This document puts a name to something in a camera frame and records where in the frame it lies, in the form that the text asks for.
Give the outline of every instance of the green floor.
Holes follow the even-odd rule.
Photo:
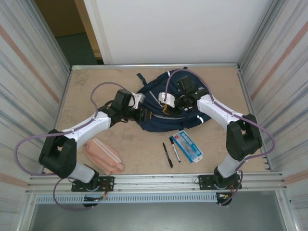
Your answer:
[[[97,65],[87,34],[56,38],[70,65]]]

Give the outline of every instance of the orange stripe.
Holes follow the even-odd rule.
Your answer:
[[[25,182],[23,180],[8,176],[8,175],[4,175],[4,174],[0,174],[0,181],[8,183],[8,184],[13,184],[13,185],[17,185],[17,186],[21,186],[24,188],[28,187],[28,182]]]
[[[260,83],[256,91],[251,95],[251,100],[254,100],[256,95],[259,93],[259,91],[264,87],[266,82],[269,80],[269,78],[275,73],[277,68],[281,65],[281,63],[284,61],[284,59],[290,54],[290,52],[294,49],[294,47],[299,43],[299,41],[303,38],[303,36],[308,31],[308,21],[305,23],[305,25],[300,29],[298,34],[294,37],[290,45],[287,47],[285,52],[282,54],[280,59],[277,61],[277,63],[272,67],[270,72],[265,76],[264,80]]]
[[[27,68],[37,77],[37,79],[41,82],[43,87],[48,91],[48,93],[56,100],[58,103],[60,99],[57,95],[52,91],[52,89],[48,86],[48,84],[44,81],[43,77],[39,74],[39,72],[35,69],[35,67],[31,64],[31,62],[27,59],[27,57],[23,54],[23,52],[17,47],[12,38],[8,33],[4,30],[4,28],[0,25],[0,34],[3,39],[10,45],[10,47],[15,51],[15,53],[19,56],[21,61],[27,66]]]
[[[308,170],[305,170],[305,171],[296,173],[294,175],[291,175],[289,177],[286,177],[284,179],[284,182],[286,184],[290,184],[290,183],[295,183],[295,182],[298,182],[298,181],[304,180],[304,179],[308,179]]]

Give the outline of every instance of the metal base plate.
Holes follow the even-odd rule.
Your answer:
[[[233,188],[236,189],[239,185],[240,176],[236,174],[236,177],[234,177],[230,181],[230,185],[226,186],[225,188],[219,188],[214,181],[214,175],[200,175],[198,176],[199,179],[199,187],[200,190],[231,190],[231,184],[233,184]]]
[[[102,176],[99,177],[98,181],[99,186],[97,186],[94,190],[87,188],[87,184],[79,180],[74,181],[72,184],[72,192],[112,192],[114,190],[115,177]]]

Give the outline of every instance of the backpack strap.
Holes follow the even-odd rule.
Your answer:
[[[142,74],[141,74],[141,73],[138,73],[137,76],[141,79],[143,85],[146,86],[147,83],[146,83],[146,81],[145,81],[145,78],[142,76]]]

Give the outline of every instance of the gray panel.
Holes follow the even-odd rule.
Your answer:
[[[65,211],[37,205],[32,231],[283,231],[275,192],[239,192],[229,208],[215,203],[98,205]]]

